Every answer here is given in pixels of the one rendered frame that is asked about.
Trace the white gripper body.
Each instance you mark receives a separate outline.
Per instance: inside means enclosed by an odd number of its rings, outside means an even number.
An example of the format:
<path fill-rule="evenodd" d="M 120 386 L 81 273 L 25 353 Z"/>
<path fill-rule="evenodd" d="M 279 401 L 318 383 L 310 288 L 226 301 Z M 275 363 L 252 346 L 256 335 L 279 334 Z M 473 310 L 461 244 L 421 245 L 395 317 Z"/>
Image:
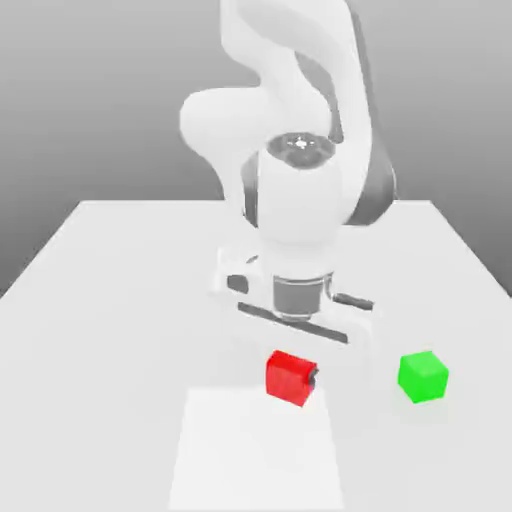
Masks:
<path fill-rule="evenodd" d="M 349 321 L 341 328 L 311 321 L 289 321 L 272 311 L 238 302 L 235 336 L 270 354 L 280 350 L 310 361 L 352 361 L 377 353 L 370 324 Z"/>

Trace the small red cube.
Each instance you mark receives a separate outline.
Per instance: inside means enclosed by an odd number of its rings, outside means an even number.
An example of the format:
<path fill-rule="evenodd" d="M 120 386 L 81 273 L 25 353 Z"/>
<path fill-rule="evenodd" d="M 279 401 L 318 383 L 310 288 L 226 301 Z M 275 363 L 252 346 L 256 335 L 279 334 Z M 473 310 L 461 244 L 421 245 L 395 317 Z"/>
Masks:
<path fill-rule="evenodd" d="M 312 392 L 308 374 L 315 362 L 275 350 L 266 362 L 266 392 L 283 401 L 302 407 Z"/>

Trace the small green cube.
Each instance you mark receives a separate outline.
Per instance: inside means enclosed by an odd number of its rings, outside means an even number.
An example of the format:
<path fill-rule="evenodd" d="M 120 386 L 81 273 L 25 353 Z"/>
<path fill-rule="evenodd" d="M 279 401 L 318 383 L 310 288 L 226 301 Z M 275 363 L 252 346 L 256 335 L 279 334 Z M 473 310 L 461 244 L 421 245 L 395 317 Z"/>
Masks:
<path fill-rule="evenodd" d="M 448 378 L 448 368 L 432 351 L 400 358 L 397 383 L 414 404 L 443 398 Z"/>

